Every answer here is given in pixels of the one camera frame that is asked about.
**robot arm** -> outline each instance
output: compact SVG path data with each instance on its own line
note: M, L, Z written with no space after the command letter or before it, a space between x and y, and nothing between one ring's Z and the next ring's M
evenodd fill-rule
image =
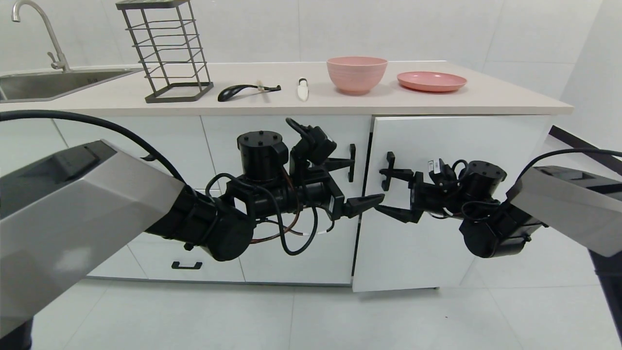
M0 121L25 118L109 122L73 113L0 113ZM319 127L288 124L301 140L289 153L281 135L255 131L238 138L243 174L227 177L225 194L212 197L186 185L172 165L144 141L150 156L173 176L136 159L113 144L95 141L65 149L0 177L0 338L9 334L123 248L141 232L199 247L215 260L240 256L253 243L258 223L276 215L280 238L290 255L302 252L317 230L317 208L332 221L360 215L384 195L345 199L330 171L354 160L329 158L337 144ZM119 129L142 141L128 130ZM289 173L284 169L290 160ZM246 212L234 206L239 199ZM281 213L310 207L315 225L305 246L287 248Z
M483 161L464 162L457 176L442 159L430 164L433 184L423 173L382 169L387 179L408 182L410 209L377 206L402 222L418 222L424 212L436 219L460 219L469 251L482 258L519 253L539 227L551 226L590 250L610 257L622 250L622 184L595 174L559 166L528 168L507 192L492 198L506 173Z

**black ladle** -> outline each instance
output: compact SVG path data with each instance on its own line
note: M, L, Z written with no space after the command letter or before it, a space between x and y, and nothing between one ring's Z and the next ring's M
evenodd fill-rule
M257 86L257 85L248 85L248 84L233 85L232 87L228 87L228 88L224 89L223 91L221 91L218 94L218 101L219 102L228 101L229 99L231 99L231 97L234 97L235 95L238 94L238 92L244 90L245 88L256 88L260 92L271 92L271 91L280 91L281 90L281 86L280 85L277 85L274 88L265 87L265 86L262 86L262 85L259 85L259 86Z

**metal dish rack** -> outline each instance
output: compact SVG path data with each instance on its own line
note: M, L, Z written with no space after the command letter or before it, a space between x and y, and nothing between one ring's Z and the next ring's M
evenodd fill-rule
M189 17L185 17L180 9L184 4L187 4ZM134 42L132 47L136 48L140 58L138 62L142 64L145 78L153 90L152 94L145 97L147 103L192 102L210 91L214 83L207 69L190 0L124 0L117 2L116 7L123 12L128 26L126 30ZM175 9L177 18L150 21L147 19L146 9ZM140 24L131 24L129 10L140 10ZM170 74L172 69L167 72L167 65L185 65L183 68L191 65L192 71L179 74L182 67L176 67L177 72Z

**tile floor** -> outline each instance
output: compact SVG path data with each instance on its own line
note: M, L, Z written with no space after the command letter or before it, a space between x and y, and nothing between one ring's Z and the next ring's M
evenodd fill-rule
M548 163L620 178L582 155ZM519 255L476 260L458 288L83 280L37 315L33 337L34 350L620 348L587 251L553 229Z

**pink bowl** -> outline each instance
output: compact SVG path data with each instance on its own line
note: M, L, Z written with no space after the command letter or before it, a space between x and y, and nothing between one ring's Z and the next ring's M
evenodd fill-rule
M465 86L466 79L438 72L404 72L397 75L403 87L428 92L450 92Z
M326 61L328 76L344 93L362 95L368 93L382 80L387 60L375 57L334 57Z

